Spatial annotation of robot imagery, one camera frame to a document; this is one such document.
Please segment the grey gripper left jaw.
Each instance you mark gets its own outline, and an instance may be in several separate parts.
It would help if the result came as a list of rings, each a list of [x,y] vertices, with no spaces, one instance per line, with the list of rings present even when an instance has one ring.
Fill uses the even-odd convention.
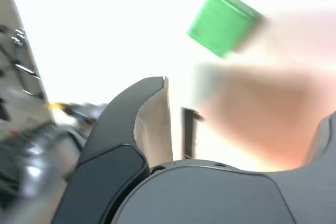
[[[142,79],[103,110],[85,143],[52,223],[110,223],[150,168],[173,159],[169,81]]]

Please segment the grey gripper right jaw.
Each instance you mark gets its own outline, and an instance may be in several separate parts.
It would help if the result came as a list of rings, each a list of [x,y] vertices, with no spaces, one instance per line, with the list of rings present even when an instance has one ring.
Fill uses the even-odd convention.
[[[335,223],[335,115],[321,121],[327,147],[307,166],[257,173],[180,161],[150,176],[113,223]]]

